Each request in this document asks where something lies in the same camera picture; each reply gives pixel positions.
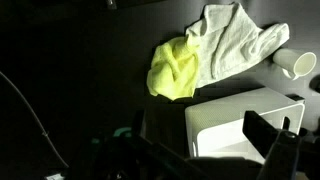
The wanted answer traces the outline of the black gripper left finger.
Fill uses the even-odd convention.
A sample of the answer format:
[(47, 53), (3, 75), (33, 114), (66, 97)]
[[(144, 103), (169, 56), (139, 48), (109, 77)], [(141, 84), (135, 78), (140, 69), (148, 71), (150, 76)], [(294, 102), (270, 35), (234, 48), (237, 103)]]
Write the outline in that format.
[(202, 170), (182, 159), (159, 143), (147, 141), (144, 131), (145, 111), (135, 114), (131, 130), (131, 146), (137, 159), (152, 171), (158, 170), (168, 180), (211, 180)]

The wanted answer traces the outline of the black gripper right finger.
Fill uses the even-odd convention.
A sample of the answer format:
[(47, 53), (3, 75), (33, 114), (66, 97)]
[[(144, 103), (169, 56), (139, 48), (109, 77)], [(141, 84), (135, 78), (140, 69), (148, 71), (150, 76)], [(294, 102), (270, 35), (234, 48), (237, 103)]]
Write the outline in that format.
[(246, 111), (243, 134), (265, 161), (257, 180), (294, 180), (301, 139), (288, 130), (277, 130), (255, 111)]

